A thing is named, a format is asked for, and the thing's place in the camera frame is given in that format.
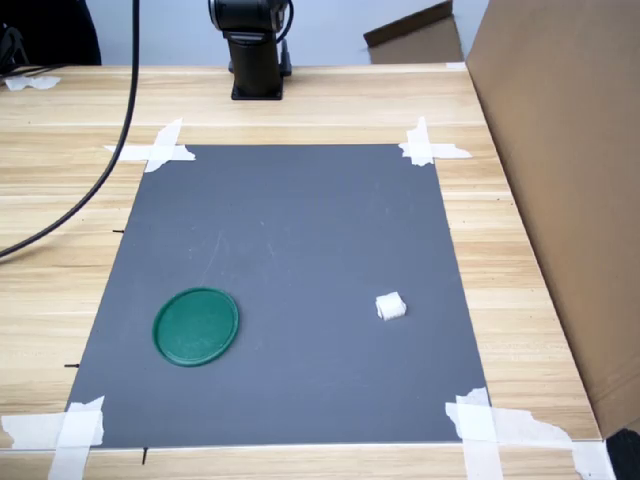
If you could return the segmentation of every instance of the wood grain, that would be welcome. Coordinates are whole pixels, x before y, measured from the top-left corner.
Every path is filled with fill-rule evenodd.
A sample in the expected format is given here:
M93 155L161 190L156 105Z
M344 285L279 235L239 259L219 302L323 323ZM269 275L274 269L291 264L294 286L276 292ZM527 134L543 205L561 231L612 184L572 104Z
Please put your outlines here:
M117 140L129 71L78 67L59 75L62 81L47 91L0 89L0 246L72 206L107 163L103 145ZM224 70L145 68L129 143L152 143L159 128L176 118L184 119L179 141L186 144L400 143L424 116L433 142L455 143L473 155L436 166L494 406L530 410L574 439L599 438L468 73L444 65L301 68L288 80L282 102L232 102ZM398 161L409 161L398 153ZM75 369L63 365L80 362L121 239L113 230L126 225L142 170L141 163L121 162L67 225L0 261L0 414L64 409ZM312 471L314 478L336 473L332 462L340 462L340 449L326 457L318 448L304 460L308 470L299 471L299 478ZM182 478L227 478L213 468L202 470L209 463L202 459L218 451L150 452L144 468L157 463L153 478L180 478L167 476L161 466L167 455L178 462L169 471ZM424 455L413 460L415 451L407 451L397 447L388 460L399 478L413 478L414 462L431 461ZM109 472L147 478L127 466L130 452L104 455L92 453L87 478ZM296 473L278 470L278 455L246 455L244 470L234 470L229 460L226 475L257 476L271 467L274 478ZM442 455L434 461L450 465L450 478L464 475L459 452ZM522 461L535 462L535 455ZM121 467L117 474L114 465ZM372 465L336 475L372 476ZM560 469L531 478L575 476Z
M571 452L543 448L500 447L505 480L579 480ZM46 479L53 460L48 453L0 455L3 479ZM92 451L85 480L114 478L157 480L237 479L394 479L467 480L462 446L340 445L245 447L149 451Z

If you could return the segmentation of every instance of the white tape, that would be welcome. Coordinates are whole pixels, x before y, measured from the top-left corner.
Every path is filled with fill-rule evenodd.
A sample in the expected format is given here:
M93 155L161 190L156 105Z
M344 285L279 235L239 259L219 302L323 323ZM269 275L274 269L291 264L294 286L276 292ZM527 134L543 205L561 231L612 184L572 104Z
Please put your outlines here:
M66 413L4 416L2 428L13 438L12 449L55 449L49 480L81 480L91 445L102 444L103 402L74 402Z
M464 62L447 62L447 68L451 70L466 70L467 64Z
M407 306L398 292L376 297L376 309L378 310L378 316L384 321L402 317L407 313Z
M55 87L60 81L59 77L25 77L19 75L16 77L5 78L4 83L12 92L24 90L26 87L32 87L38 90L48 90Z
M195 160L196 156L188 151L187 147L176 145L181 128L182 119L179 118L158 132L153 145L126 146L120 152L118 160L147 160L145 173L156 171L170 160ZM111 152L116 149L113 145L105 145L104 148Z
M487 389L476 388L465 397L456 397L456 402L445 404L445 411L462 439L468 477L473 480L503 480Z
M93 402L82 404L72 403L66 413L45 413L41 415L5 415L0 419L2 429L13 438L14 450L54 450L58 446L58 437L66 421L66 417L73 417L84 412L100 411L104 397ZM90 445L101 445L104 430L102 428L102 413L98 419L95 433L90 439Z
M423 167L433 163L434 158L471 158L471 154L453 143L431 143L427 122L424 117L418 119L413 130L407 130L407 143L398 145L403 157L411 157L411 163Z
M456 401L447 403L445 411L462 439L469 478L502 478L501 468L496 476L495 459L500 461L499 445L509 445L570 450L584 480L615 480L604 442L573 442L567 432L534 419L531 412L492 408L486 389L473 390Z

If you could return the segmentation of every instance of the white object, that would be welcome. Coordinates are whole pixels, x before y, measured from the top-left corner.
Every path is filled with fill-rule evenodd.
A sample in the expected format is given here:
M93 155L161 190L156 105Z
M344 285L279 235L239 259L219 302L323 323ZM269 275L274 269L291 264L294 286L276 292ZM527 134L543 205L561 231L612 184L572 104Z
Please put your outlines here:
M195 160L196 156L187 150L187 147L176 145L181 128L182 119L174 120L158 132L153 145L125 146L120 152L118 161L147 160L147 165L144 169L145 173L147 173L155 172L170 160ZM114 152L116 149L114 145L105 145L104 148L110 152Z
M398 292L376 297L376 308L378 309L378 316L384 321L402 317L407 313L407 306Z
M48 90L55 87L60 81L60 77L25 77L19 75L16 77L5 78L4 83L7 84L9 90L18 92L26 87L32 87L37 90Z
M410 157L411 163L424 167L433 163L434 158L471 158L471 154L456 147L453 143L431 143L427 131L427 121L424 117L418 119L418 125L413 130L407 130L407 143L400 143L403 157Z
M486 389L475 389L445 405L462 439L467 476L502 478L499 445L570 450L576 472L584 480L615 480L601 441L572 441L559 427L540 422L527 410L492 408Z
M7 415L2 428L13 438L12 449L55 449L49 480L82 480L91 445L102 445L103 402L74 402L66 413Z

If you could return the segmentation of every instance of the cardboard box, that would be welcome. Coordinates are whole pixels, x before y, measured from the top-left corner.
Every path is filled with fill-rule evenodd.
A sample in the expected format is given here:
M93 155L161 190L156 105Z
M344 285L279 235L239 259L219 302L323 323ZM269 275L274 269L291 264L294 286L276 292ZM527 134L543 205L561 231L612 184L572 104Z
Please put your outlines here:
M640 2L492 0L467 60L603 436L640 426Z
M464 60L451 0L364 34L371 63L443 63Z

